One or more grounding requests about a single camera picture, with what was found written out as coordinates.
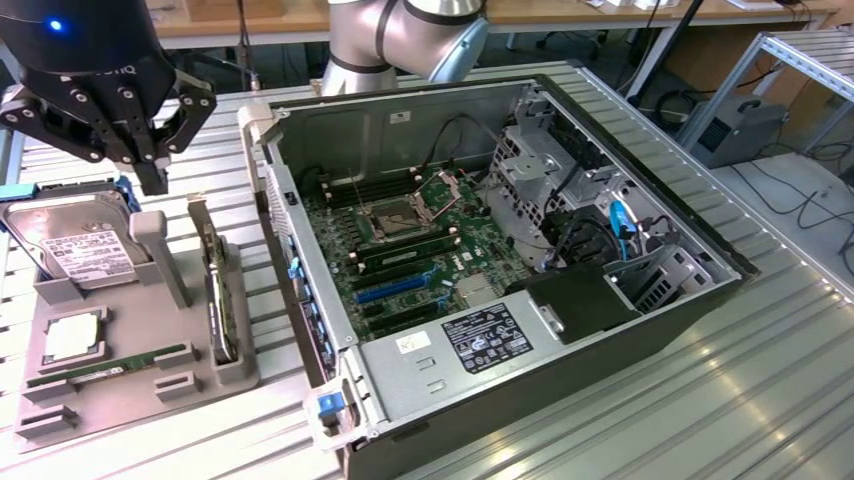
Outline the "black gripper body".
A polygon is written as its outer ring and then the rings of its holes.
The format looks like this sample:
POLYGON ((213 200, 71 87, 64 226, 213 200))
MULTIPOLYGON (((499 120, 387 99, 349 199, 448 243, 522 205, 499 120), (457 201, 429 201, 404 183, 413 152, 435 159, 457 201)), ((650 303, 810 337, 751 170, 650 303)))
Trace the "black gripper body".
POLYGON ((71 111, 67 91, 80 85, 119 113, 112 92, 140 96, 152 124, 175 91, 176 73, 141 1, 5 1, 1 41, 20 65, 20 79, 40 98, 71 111))

